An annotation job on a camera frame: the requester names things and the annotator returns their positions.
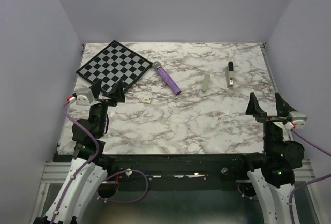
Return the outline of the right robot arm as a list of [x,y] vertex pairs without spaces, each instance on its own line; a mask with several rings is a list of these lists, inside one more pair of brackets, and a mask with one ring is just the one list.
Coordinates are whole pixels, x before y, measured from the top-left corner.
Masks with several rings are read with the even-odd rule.
[[298,142],[284,140],[283,133],[302,129],[307,116],[291,107],[279,93],[275,100],[277,115],[269,116],[255,94],[250,94],[245,114],[263,124],[263,152],[243,156],[238,173],[250,179],[264,223],[289,223],[298,219],[290,193],[294,190],[294,169],[302,167],[305,149]]

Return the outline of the small staple box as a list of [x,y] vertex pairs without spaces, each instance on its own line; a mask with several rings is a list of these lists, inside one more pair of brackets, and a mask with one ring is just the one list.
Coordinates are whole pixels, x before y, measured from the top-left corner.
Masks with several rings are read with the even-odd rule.
[[150,104],[151,103],[151,98],[148,97],[141,97],[140,102],[141,103],[146,103],[146,104]]

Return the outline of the grey green stapler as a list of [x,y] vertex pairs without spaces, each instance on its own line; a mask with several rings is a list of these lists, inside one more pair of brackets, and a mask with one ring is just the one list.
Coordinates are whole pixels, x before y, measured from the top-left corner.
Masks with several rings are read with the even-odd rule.
[[202,84],[202,89],[201,89],[201,91],[203,93],[205,93],[207,91],[209,82],[210,82],[210,75],[209,74],[206,74],[204,76],[204,80],[203,80],[203,84]]

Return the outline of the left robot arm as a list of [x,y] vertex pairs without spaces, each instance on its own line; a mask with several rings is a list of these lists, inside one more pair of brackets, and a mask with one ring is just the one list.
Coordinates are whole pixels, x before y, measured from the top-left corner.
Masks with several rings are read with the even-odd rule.
[[[122,80],[100,98],[101,80],[89,88],[74,92],[67,98],[63,113],[72,121],[75,151],[69,172],[50,208],[34,223],[79,223],[93,195],[104,180],[114,176],[112,159],[103,154],[105,143],[100,140],[108,130],[108,107],[125,101]],[[67,112],[72,104],[89,107],[87,119],[73,119]]]

